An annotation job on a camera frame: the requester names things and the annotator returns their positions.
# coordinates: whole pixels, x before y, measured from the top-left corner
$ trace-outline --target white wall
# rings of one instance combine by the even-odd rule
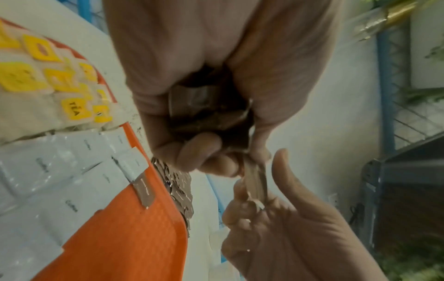
[[[345,3],[344,18],[369,9]],[[322,199],[339,193],[342,213],[357,201],[362,166],[379,154],[380,97],[376,42],[371,39],[335,51],[307,105],[280,126],[267,144],[287,148],[297,177]],[[270,190],[280,193],[267,167]],[[233,198],[235,179],[212,177],[223,205]]]

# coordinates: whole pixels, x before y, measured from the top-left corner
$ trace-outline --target orange tray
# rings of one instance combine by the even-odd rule
[[[48,40],[86,59],[64,44]],[[97,73],[99,83],[108,86]],[[137,147],[149,162],[129,123],[122,127],[130,145]],[[63,254],[33,281],[182,280],[188,241],[185,222],[152,164],[145,175],[156,196],[148,210],[139,203],[133,187],[126,187],[64,244]]]

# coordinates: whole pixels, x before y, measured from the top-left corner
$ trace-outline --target wire rack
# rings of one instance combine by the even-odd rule
[[[378,35],[383,150],[390,154],[444,131],[444,102],[406,102],[411,87],[410,22]]]

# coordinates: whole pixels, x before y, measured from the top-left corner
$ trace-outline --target hand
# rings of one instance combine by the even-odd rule
[[[222,216],[231,229],[222,253],[248,281],[387,280],[340,213],[293,175],[286,150],[274,156],[272,174],[291,205],[270,194],[257,212],[238,181]]]
[[[332,53],[342,0],[103,0],[108,28],[157,158],[182,171],[235,176],[234,155],[206,132],[187,143],[167,128],[169,88],[204,64],[226,63],[256,130],[250,155],[266,162],[271,131],[305,104]]]

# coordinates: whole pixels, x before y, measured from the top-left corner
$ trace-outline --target latex glove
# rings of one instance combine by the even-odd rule
[[[257,212],[238,181],[222,216],[231,229],[222,253],[248,281],[387,280],[340,213],[293,175],[286,150],[274,156],[272,174],[292,205],[270,194]]]
[[[151,151],[182,171],[234,176],[233,155],[202,133],[183,144],[167,129],[169,88],[204,64],[226,63],[239,92],[253,99],[251,156],[265,162],[265,143],[298,112],[332,53],[341,0],[103,0]]]

